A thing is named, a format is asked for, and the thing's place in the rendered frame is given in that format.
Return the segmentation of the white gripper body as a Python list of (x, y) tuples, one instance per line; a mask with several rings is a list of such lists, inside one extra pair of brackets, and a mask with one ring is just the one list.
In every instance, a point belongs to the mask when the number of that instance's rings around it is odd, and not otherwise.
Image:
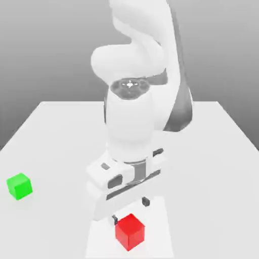
[(134, 185), (124, 186), (110, 194), (102, 194), (96, 201), (93, 219), (95, 221), (111, 217), (117, 211), (139, 200), (151, 200), (163, 192), (163, 171), (156, 170), (144, 181)]

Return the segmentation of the small red cube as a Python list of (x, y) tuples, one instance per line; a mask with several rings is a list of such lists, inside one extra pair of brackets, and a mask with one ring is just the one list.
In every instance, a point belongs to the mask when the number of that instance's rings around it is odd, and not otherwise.
[(130, 251), (145, 240), (145, 225), (130, 213), (115, 225), (115, 237), (126, 251)]

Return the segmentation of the small green cube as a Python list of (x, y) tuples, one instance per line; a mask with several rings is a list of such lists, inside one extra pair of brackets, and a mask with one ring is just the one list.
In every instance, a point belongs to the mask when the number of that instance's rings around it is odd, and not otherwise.
[(20, 200), (32, 193), (31, 180), (23, 173), (19, 173), (6, 180), (9, 193)]

